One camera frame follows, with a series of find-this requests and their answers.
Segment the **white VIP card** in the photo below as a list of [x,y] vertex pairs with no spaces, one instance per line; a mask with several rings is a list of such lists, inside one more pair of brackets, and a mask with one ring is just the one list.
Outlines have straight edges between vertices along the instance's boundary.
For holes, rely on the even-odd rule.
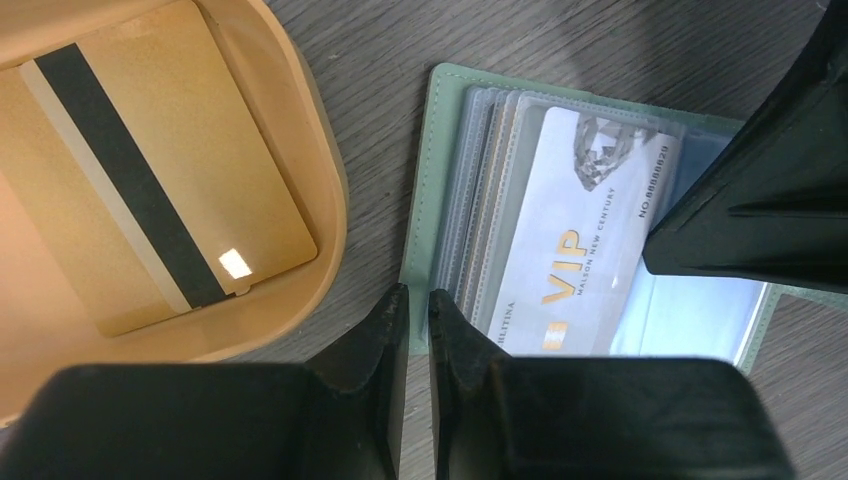
[[492,311],[500,348],[609,352],[681,149],[677,128],[545,111]]

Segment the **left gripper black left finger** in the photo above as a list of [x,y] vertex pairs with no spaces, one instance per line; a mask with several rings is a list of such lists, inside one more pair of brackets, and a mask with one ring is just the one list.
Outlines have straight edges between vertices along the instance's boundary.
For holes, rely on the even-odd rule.
[[39,390],[5,479],[394,479],[409,293],[302,363],[90,364]]

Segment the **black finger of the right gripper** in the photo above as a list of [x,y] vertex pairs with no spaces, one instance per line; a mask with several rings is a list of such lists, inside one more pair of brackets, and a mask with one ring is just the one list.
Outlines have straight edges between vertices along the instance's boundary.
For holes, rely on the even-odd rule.
[[810,40],[717,160],[652,229],[656,275],[847,289],[847,5]]

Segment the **yellow oval tray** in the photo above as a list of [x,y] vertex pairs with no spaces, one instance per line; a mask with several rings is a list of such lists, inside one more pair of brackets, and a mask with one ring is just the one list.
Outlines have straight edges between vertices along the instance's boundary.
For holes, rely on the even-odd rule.
[[[5,1],[1,73],[176,1]],[[316,256],[246,292],[117,336],[74,325],[26,342],[1,337],[1,420],[18,417],[57,371],[87,363],[212,361],[268,343],[320,303],[345,246],[344,165],[312,73],[261,1],[192,1],[315,242]]]

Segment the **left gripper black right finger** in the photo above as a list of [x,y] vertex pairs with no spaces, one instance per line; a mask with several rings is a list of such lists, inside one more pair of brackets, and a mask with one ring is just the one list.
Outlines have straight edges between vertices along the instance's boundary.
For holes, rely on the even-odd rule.
[[791,479],[756,391],[712,359],[508,355],[428,301],[439,479]]

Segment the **light green card holder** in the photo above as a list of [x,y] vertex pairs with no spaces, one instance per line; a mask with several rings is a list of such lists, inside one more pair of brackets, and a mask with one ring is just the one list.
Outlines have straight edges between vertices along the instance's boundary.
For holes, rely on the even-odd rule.
[[[510,78],[442,63],[430,77],[422,143],[400,279],[410,290],[410,354],[429,352],[427,302],[440,286],[437,263],[443,251],[447,193],[457,167],[454,152],[467,137],[466,121],[481,108],[492,109],[497,98],[514,91],[536,92],[566,103],[610,109],[638,120],[659,119],[690,131],[696,153],[685,160],[674,187],[689,187],[716,158],[720,146],[741,128],[739,120],[601,97],[586,91]],[[794,286],[764,284],[721,277],[654,276],[637,270],[634,286],[611,345],[601,355],[684,356],[727,360],[741,371],[752,370],[767,329],[784,296],[792,296],[845,312],[844,294]]]

